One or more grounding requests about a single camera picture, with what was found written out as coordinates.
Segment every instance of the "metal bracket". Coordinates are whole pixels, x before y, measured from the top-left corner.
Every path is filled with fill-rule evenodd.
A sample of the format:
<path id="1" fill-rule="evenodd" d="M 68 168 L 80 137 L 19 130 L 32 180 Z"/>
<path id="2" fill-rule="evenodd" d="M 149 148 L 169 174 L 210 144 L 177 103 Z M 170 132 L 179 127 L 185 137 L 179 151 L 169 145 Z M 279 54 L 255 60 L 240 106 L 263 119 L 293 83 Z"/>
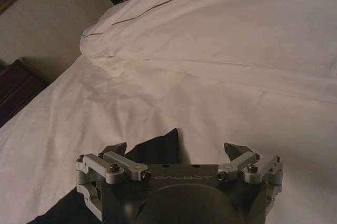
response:
<path id="1" fill-rule="evenodd" d="M 227 164 L 219 165 L 217 177 L 220 181 L 235 181 L 240 171 L 256 161 L 256 154 L 248 151 Z"/>
<path id="2" fill-rule="evenodd" d="M 232 147 L 236 151 L 238 146 L 227 144 L 225 147 Z M 260 184 L 263 180 L 267 183 L 267 215 L 274 206 L 275 196 L 282 191 L 283 163 L 280 162 L 280 158 L 278 156 L 260 158 L 259 154 L 247 151 L 230 163 L 219 165 L 217 177 L 219 181 L 235 181 L 240 172 L 248 184 Z"/>
<path id="3" fill-rule="evenodd" d="M 102 221 L 102 203 L 92 182 L 105 179 L 108 184 L 119 184 L 124 179 L 124 173 L 128 174 L 131 180 L 148 181 L 151 173 L 147 165 L 133 162 L 113 151 L 99 156 L 81 155 L 76 160 L 76 190 L 83 194 L 86 206 Z"/>
<path id="4" fill-rule="evenodd" d="M 111 163 L 119 164 L 131 180 L 145 181 L 151 177 L 147 165 L 133 162 L 113 151 L 103 153 L 103 159 Z"/>
<path id="5" fill-rule="evenodd" d="M 102 221 L 102 202 L 98 199 L 97 190 L 91 184 L 76 185 L 77 192 L 83 194 L 87 208 Z"/>

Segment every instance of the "bed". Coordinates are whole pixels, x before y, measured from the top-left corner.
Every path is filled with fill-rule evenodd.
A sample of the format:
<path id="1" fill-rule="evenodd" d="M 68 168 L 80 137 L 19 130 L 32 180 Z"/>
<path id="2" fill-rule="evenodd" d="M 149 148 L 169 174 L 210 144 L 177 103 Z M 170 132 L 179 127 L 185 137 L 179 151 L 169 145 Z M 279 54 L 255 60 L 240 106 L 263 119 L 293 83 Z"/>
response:
<path id="1" fill-rule="evenodd" d="M 86 29 L 82 55 L 0 129 L 2 223 L 49 210 L 79 154 L 182 129 L 184 162 L 223 143 L 282 157 L 268 223 L 337 215 L 335 0 L 130 0 Z"/>

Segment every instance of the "black fabric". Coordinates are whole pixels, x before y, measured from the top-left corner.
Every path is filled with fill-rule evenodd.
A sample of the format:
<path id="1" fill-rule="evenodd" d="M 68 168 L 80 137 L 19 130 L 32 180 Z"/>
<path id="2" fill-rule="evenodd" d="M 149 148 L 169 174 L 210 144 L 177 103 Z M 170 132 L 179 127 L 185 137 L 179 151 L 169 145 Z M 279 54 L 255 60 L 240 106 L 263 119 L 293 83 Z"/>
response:
<path id="1" fill-rule="evenodd" d="M 108 146 L 104 152 L 118 150 L 122 155 L 126 144 Z M 177 129 L 173 129 L 165 136 L 159 136 L 136 145 L 125 157 L 135 162 L 145 164 L 179 164 L 179 137 Z M 86 207 L 83 195 L 71 190 L 44 215 L 36 217 L 30 224 L 65 223 L 92 224 L 101 223 Z"/>

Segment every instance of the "bolt head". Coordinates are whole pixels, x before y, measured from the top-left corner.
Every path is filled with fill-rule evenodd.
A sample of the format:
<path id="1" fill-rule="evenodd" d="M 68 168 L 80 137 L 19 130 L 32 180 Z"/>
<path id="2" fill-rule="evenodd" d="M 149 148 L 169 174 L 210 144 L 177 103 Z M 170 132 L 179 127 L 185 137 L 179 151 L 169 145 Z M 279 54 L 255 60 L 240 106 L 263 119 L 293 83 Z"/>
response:
<path id="1" fill-rule="evenodd" d="M 227 179 L 227 173 L 225 173 L 224 171 L 219 171 L 216 175 L 217 179 L 219 181 L 226 181 Z"/>
<path id="2" fill-rule="evenodd" d="M 110 165 L 110 171 L 117 172 L 119 170 L 120 170 L 120 165 L 119 164 L 112 164 L 112 165 Z"/>
<path id="3" fill-rule="evenodd" d="M 148 170 L 145 170 L 141 173 L 141 181 L 149 181 L 151 179 L 151 172 Z"/>
<path id="4" fill-rule="evenodd" d="M 257 173 L 257 166 L 255 164 L 249 164 L 247 170 L 249 173 Z"/>
<path id="5" fill-rule="evenodd" d="M 82 162 L 83 161 L 83 157 L 84 157 L 84 155 L 79 155 L 76 161 L 77 162 Z"/>

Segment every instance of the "wall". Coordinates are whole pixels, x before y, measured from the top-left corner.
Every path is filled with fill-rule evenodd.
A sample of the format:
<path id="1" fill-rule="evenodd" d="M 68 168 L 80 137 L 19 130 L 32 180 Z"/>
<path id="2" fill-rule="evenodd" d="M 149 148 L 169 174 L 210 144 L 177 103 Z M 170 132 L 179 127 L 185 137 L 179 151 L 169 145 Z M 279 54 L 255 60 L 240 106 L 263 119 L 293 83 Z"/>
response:
<path id="1" fill-rule="evenodd" d="M 54 80 L 80 55 L 82 31 L 111 6 L 109 0 L 17 0 L 0 14 L 0 61 L 24 57 Z"/>

